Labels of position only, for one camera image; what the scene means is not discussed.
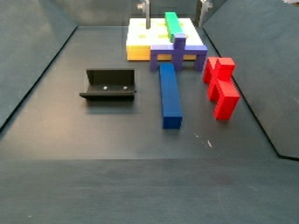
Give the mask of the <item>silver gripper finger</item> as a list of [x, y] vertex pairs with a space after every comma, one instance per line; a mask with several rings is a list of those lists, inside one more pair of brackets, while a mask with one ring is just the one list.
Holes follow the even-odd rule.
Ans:
[[137, 9], [144, 13], [145, 18], [145, 29], [150, 28], [150, 2], [149, 0], [140, 0], [136, 5]]
[[200, 0], [200, 15], [198, 15], [198, 26], [202, 25], [204, 15], [208, 10], [212, 8], [211, 0]]

